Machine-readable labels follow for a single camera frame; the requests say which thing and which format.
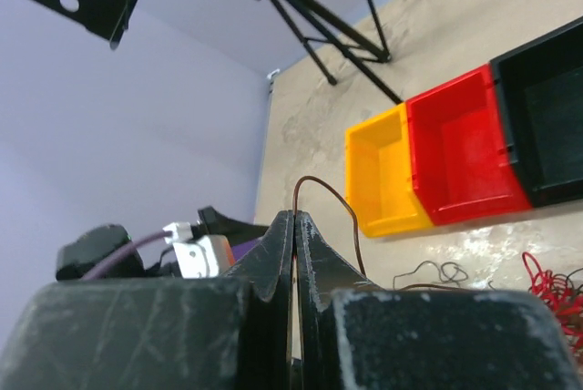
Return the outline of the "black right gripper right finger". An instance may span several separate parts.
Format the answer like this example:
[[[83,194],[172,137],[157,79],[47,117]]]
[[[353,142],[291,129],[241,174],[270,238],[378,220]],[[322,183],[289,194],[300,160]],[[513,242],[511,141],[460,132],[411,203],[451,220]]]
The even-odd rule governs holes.
[[[517,291],[394,291],[295,219],[307,389],[579,389],[560,327]]]

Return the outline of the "yellow plastic bin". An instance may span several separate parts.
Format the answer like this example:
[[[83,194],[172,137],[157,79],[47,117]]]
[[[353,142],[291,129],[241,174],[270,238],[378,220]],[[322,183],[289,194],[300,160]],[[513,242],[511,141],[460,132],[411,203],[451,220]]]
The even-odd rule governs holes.
[[[404,104],[346,129],[345,193],[368,238],[434,227],[414,193]]]

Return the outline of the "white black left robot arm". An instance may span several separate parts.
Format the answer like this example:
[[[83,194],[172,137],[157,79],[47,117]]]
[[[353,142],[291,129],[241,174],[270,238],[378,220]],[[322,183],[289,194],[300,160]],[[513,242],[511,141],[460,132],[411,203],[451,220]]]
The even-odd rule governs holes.
[[[175,221],[137,240],[119,224],[96,227],[59,250],[56,280],[212,278],[233,266],[268,230],[212,207],[198,214],[195,222]]]

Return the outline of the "red plastic bin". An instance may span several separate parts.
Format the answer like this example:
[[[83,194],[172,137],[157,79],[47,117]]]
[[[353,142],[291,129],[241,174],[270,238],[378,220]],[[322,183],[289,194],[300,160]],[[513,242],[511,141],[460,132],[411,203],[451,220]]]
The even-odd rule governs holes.
[[[405,103],[415,195],[435,225],[530,210],[482,65]]]

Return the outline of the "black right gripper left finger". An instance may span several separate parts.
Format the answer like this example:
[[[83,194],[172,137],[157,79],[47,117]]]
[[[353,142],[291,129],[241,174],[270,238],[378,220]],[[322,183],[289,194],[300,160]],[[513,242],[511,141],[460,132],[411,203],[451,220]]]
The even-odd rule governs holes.
[[[57,282],[1,354],[4,389],[287,389],[294,218],[224,274]]]

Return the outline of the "black plastic bin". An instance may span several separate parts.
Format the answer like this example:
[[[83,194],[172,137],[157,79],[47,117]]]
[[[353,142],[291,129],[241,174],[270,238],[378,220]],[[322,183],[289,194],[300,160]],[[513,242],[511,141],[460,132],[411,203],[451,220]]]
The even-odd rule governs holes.
[[[582,197],[582,21],[495,57],[506,153],[535,207]]]

